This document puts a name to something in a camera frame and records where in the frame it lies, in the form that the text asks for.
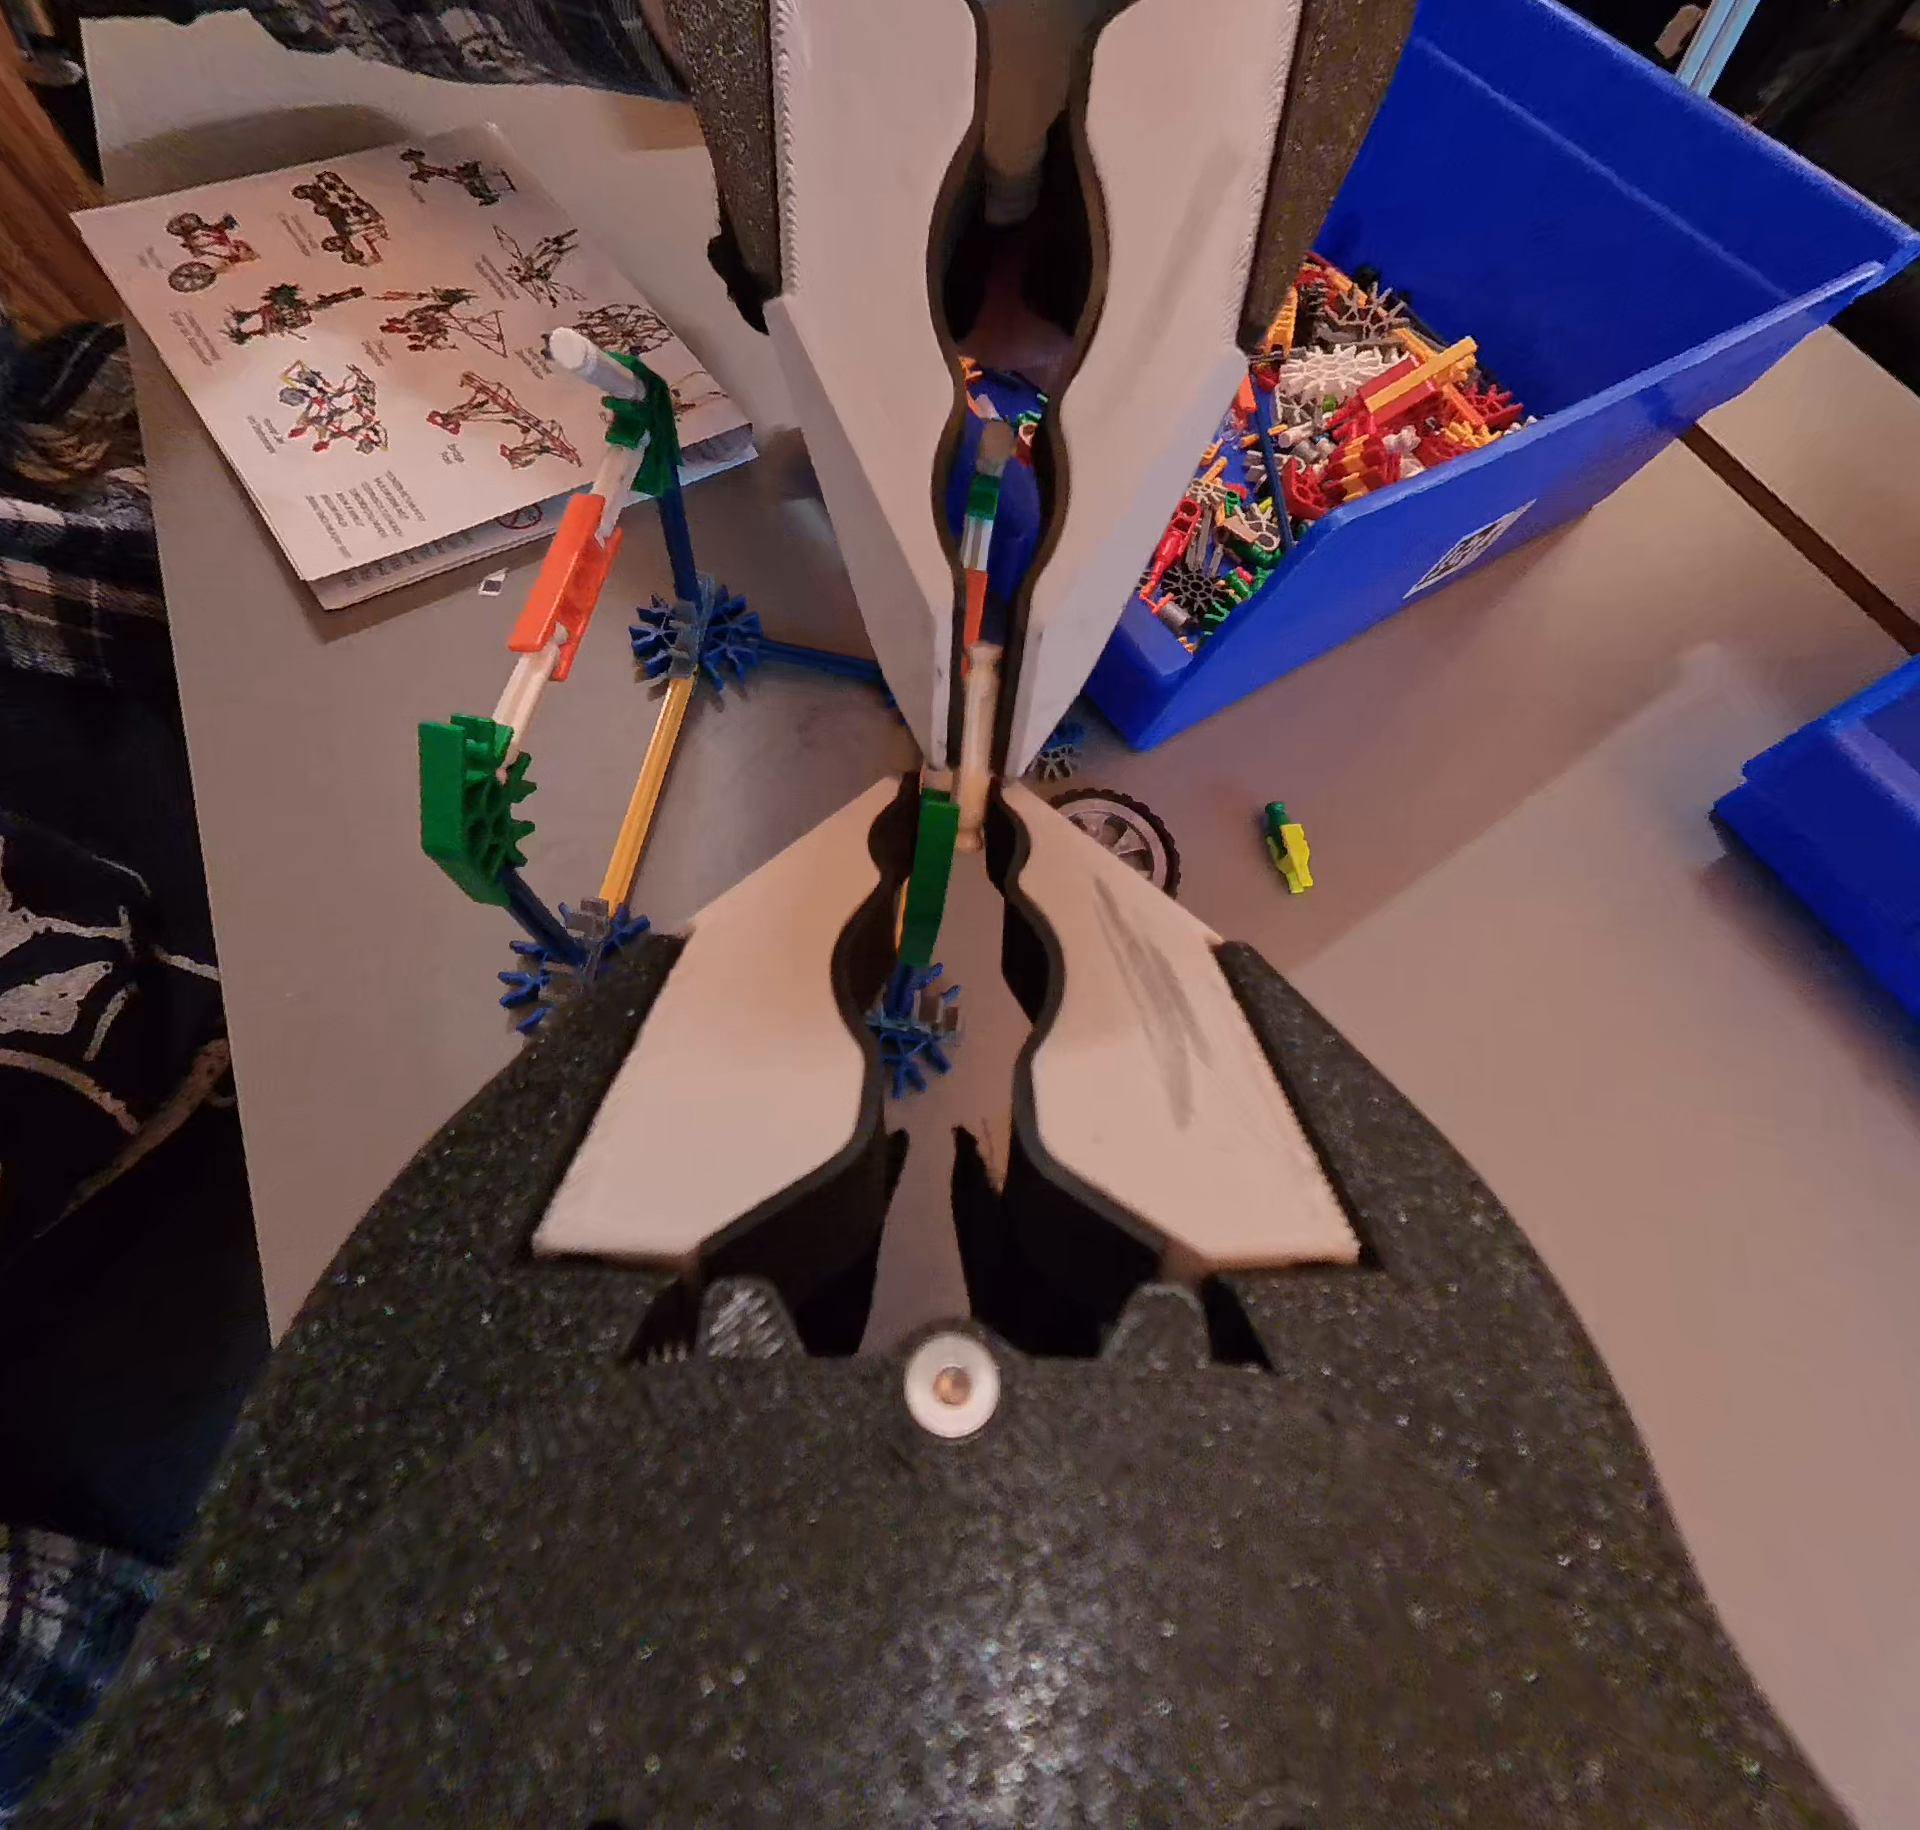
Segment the dark printed cloth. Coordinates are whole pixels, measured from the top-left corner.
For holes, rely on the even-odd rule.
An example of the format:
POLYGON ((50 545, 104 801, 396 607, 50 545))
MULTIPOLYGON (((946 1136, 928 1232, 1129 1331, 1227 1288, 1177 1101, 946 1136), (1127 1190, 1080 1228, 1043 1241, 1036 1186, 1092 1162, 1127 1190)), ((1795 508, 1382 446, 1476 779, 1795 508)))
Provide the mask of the dark printed cloth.
POLYGON ((268 1353, 175 712, 4 675, 4 1523, 168 1564, 268 1353))

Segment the large blue plastic bin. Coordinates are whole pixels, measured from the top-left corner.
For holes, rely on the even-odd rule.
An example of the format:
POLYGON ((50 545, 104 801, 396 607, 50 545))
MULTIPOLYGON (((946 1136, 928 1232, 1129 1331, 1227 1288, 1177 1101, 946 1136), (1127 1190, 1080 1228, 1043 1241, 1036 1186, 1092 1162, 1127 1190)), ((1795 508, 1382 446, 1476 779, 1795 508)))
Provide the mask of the large blue plastic bin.
MULTIPOLYGON (((1068 377, 1105 259, 1076 145, 1090 51, 1066 121, 1090 229, 1068 377)), ((1309 253, 1345 274, 1382 270, 1447 346, 1474 339, 1529 424, 1337 508, 1193 658, 1141 607, 1138 582, 1079 691, 1135 748, 1589 513, 1894 279, 1916 232, 1553 0, 1416 0, 1309 253)), ((998 588, 1006 654, 1020 649, 1063 493, 1058 397, 1034 442, 1036 556, 998 588)), ((1006 658, 1003 686, 1010 675, 1006 658)))

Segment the plaid shirt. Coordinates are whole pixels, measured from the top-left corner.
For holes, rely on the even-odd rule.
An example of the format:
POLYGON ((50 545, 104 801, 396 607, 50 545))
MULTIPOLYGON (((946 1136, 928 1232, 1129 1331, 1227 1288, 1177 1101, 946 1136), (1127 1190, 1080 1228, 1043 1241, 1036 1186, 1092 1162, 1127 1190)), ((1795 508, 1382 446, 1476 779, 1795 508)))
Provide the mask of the plaid shirt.
POLYGON ((170 672, 119 326, 1 320, 1 665, 129 695, 170 672))

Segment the colourful toy rod model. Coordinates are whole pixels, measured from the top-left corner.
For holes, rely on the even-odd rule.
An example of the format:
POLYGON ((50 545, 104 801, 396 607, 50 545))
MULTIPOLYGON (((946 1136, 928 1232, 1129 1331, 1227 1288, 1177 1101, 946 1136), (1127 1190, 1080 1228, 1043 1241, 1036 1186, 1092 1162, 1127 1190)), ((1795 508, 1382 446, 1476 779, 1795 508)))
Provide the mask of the colourful toy rod model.
MULTIPOLYGON (((662 377, 637 357, 600 347, 573 327, 552 331, 545 352, 600 396, 606 412, 600 474, 588 491, 563 506, 558 529, 515 619, 509 639, 515 669, 492 715, 455 713, 418 724, 422 853, 468 900, 505 910, 517 923, 517 966, 497 980, 501 1007, 523 1034, 535 1033, 563 997, 585 991, 616 954, 648 932, 648 920, 632 912, 631 894, 668 765, 700 687, 708 686, 720 696, 728 684, 743 684, 763 665, 882 687, 882 669, 870 659, 766 640, 749 601, 698 569, 684 518, 678 427, 662 377), (635 494, 655 500, 673 578, 673 596, 656 596, 635 615, 631 630, 635 665, 644 682, 660 691, 658 713, 595 898, 554 912, 523 877, 523 843, 532 833, 521 816, 532 794, 523 740, 541 693, 558 684, 579 656, 619 543, 616 513, 635 494)), ((976 434, 973 456, 961 459, 964 504, 981 425, 996 416, 1014 427, 1015 450, 1008 464, 1024 464, 1017 474, 1024 478, 1047 412, 1047 396, 1024 377, 964 365, 970 386, 976 377, 985 377, 987 389, 984 400, 969 390, 976 434)), ((937 773, 928 770, 923 779, 915 856, 899 900, 894 966, 867 1009, 867 1028, 877 1037, 893 1097, 924 1091, 929 1073, 948 1073, 961 997, 959 985, 946 985, 942 966, 934 962, 958 842, 958 798, 937 773)))

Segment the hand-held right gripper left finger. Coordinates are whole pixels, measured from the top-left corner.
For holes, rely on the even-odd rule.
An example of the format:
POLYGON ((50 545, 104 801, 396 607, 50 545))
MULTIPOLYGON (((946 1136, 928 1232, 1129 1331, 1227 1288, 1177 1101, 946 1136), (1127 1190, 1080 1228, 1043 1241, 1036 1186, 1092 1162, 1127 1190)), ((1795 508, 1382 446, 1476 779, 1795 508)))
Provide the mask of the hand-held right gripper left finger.
POLYGON ((701 907, 541 1214, 540 1259, 720 1273, 879 1132, 864 1026, 919 791, 882 779, 701 907))

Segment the green white toy rod piece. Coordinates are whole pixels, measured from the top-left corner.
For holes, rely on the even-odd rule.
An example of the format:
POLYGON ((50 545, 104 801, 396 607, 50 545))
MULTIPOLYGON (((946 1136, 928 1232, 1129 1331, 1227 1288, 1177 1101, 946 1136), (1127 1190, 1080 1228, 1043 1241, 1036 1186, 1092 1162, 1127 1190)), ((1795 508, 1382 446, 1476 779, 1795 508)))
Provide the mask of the green white toy rod piece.
POLYGON ((973 644, 980 642, 985 615, 987 562, 991 547, 995 520, 998 515, 998 491, 1008 463, 1015 450, 1015 431, 1003 418, 990 418, 981 425, 969 493, 964 504, 964 527, 959 537, 961 564, 961 658, 973 659, 973 644))

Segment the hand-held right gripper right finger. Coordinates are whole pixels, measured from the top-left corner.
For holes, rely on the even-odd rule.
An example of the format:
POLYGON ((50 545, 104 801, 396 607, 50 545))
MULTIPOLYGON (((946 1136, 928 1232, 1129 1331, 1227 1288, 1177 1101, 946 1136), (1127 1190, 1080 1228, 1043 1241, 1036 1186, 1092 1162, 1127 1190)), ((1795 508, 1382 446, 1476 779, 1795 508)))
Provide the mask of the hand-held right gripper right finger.
POLYGON ((990 878, 1029 1022, 1003 1179, 1020 1261, 1051 1279, 1356 1264, 1223 941, 1024 788, 991 797, 990 878))

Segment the toy instruction booklet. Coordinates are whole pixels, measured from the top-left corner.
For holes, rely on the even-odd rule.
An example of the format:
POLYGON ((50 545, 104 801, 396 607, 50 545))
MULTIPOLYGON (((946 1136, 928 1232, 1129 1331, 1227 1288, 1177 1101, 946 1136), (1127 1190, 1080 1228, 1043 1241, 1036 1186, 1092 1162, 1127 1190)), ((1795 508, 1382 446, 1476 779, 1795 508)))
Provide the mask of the toy instruction booklet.
POLYGON ((670 389, 686 483, 747 416, 493 127, 75 217, 289 569, 326 609, 540 543, 606 411, 545 335, 670 389))

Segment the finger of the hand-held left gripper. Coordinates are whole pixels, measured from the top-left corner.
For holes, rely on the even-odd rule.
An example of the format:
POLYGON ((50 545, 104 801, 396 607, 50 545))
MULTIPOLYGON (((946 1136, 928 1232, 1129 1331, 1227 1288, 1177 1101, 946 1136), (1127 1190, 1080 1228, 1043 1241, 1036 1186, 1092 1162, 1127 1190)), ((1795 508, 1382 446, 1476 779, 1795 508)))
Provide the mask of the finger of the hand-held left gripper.
POLYGON ((1090 680, 1244 372, 1237 323, 1307 0, 1130 0, 1090 51, 1092 326, 1051 407, 1063 475, 1024 591, 1001 773, 1090 680))
POLYGON ((958 380, 934 232, 976 114, 969 0, 769 0, 780 291, 764 308, 873 656, 946 765, 955 566, 936 513, 958 380))

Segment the grey toy wheel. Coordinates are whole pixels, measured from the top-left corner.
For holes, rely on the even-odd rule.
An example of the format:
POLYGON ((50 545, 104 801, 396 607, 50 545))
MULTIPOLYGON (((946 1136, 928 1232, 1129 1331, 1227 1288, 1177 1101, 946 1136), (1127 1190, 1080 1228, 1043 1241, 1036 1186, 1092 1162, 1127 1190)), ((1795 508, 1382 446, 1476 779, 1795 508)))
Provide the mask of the grey toy wheel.
POLYGON ((1115 789, 1079 788, 1054 798, 1051 810, 1168 898, 1178 894, 1183 871, 1177 842, 1146 802, 1115 789))

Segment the pile of toy construction pieces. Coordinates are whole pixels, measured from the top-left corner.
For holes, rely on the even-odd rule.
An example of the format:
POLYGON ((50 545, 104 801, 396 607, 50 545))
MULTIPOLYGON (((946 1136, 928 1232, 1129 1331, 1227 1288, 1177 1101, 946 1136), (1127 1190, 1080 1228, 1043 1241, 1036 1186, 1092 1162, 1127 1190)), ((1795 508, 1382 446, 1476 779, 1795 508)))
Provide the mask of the pile of toy construction pieces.
POLYGON ((1528 424, 1474 339, 1447 346, 1371 266, 1350 275, 1309 253, 1141 569, 1138 598, 1193 658, 1337 508, 1528 424))

